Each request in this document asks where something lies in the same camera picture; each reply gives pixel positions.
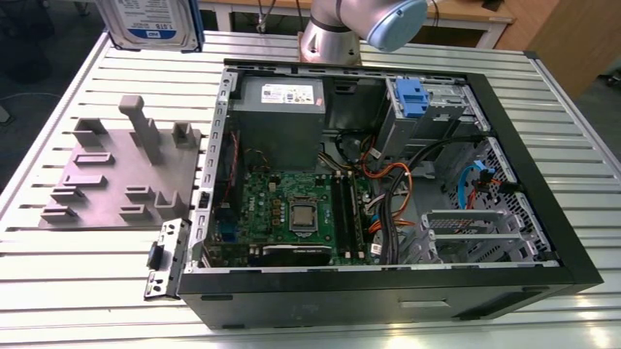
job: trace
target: sticker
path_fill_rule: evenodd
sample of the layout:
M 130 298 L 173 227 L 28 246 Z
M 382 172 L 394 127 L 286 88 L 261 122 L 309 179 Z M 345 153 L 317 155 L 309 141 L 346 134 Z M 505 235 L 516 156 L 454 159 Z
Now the sticker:
M 313 86 L 309 85 L 263 85 L 261 102 L 278 104 L 314 104 Z
M 372 244 L 372 254 L 382 254 L 382 245 Z
M 380 159 L 380 156 L 382 156 L 382 153 L 380 153 L 380 150 L 376 148 L 369 149 L 369 153 L 373 155 L 374 158 Z
M 143 39 L 171 39 L 177 35 L 170 1 L 115 0 L 123 25 L 132 35 Z

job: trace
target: hard drive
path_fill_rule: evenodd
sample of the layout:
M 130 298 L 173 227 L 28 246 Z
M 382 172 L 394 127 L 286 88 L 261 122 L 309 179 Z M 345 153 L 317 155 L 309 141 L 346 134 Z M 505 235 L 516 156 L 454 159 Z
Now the hard drive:
M 96 0 L 96 4 L 116 49 L 201 51 L 197 0 Z

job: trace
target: ram slot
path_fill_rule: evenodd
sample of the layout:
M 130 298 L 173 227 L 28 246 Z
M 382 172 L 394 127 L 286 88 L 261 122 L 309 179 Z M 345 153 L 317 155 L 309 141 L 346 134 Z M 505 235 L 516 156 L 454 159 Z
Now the ram slot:
M 355 251 L 358 251 L 358 256 L 364 256 L 364 231 L 362 231 L 362 222 L 361 222 L 361 205 L 358 202 L 358 187 L 357 187 L 357 180 L 353 176 L 353 173 L 349 173 L 349 181 L 350 181 L 350 187 L 351 187 L 351 210 L 353 210 L 353 216 L 354 216 L 354 224 L 355 224 L 355 230 L 354 230 L 354 235 L 355 235 L 355 243 L 353 245 L 353 248 Z
M 350 239 L 346 232 L 345 212 L 342 210 L 341 176 L 331 177 L 331 216 L 334 217 L 334 228 L 337 235 L 337 249 L 339 256 L 350 254 Z
M 342 196 L 342 215 L 346 221 L 346 238 L 350 243 L 349 252 L 346 255 L 351 256 L 357 248 L 357 218 L 353 210 L 353 197 L 350 179 L 347 177 L 341 179 L 341 196 Z

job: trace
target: cpu socket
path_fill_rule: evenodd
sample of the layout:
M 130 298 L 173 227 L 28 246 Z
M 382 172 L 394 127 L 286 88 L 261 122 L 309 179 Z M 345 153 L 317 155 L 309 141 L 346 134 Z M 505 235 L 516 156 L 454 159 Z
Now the cpu socket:
M 318 231 L 318 203 L 317 200 L 290 201 L 290 231 L 301 238 L 307 238 Z

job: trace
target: aluminum table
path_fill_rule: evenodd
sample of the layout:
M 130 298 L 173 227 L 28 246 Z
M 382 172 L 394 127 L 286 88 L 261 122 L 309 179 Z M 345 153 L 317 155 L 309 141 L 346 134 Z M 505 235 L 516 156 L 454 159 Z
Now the aluminum table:
M 79 117 L 128 128 L 116 105 L 122 95 L 140 94 L 159 129 L 191 121 L 206 135 L 222 59 L 297 60 L 295 36 L 206 36 L 202 54 L 116 51 L 104 36 L 95 45 L 0 196 L 0 345 L 621 347 L 620 163 L 544 65 L 522 52 L 410 45 L 385 54 L 364 45 L 362 58 L 365 65 L 488 76 L 605 280 L 577 296 L 554 297 L 492 321 L 211 331 L 183 302 L 143 302 L 157 230 L 38 230 L 76 143 L 70 132 Z

